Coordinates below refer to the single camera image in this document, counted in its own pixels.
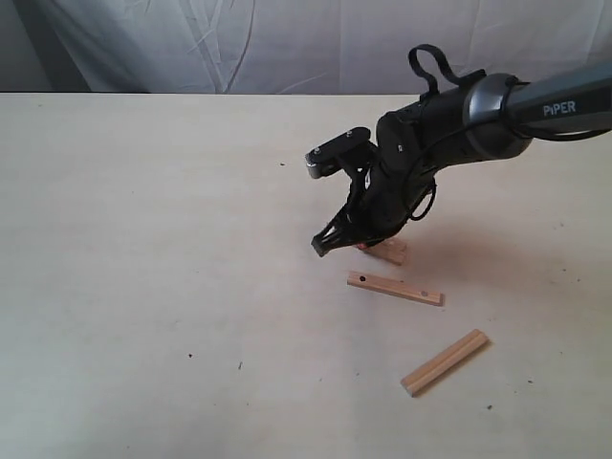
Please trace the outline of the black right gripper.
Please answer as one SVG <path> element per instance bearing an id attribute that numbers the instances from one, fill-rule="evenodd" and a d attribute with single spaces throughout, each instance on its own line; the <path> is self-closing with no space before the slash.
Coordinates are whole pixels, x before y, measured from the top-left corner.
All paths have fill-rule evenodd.
<path id="1" fill-rule="evenodd" d="M 371 157 L 343 163 L 351 178 L 346 204 L 312 238 L 319 257 L 359 244 L 370 250 L 414 220 L 417 207 L 436 188 L 437 167 L 420 157 Z"/>

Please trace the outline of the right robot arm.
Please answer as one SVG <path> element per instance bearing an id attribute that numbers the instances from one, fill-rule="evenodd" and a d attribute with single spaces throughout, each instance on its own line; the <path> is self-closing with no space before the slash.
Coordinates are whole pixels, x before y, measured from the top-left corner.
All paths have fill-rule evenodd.
<path id="1" fill-rule="evenodd" d="M 375 246 L 425 214 L 436 174 L 451 166 L 508 160 L 532 140 L 576 142 L 611 130 L 611 65 L 602 62 L 524 82 L 478 75 L 454 89 L 381 116 L 374 130 L 353 127 L 305 156 L 312 178 L 344 171 L 345 204 L 312 239 L 319 256 Z"/>

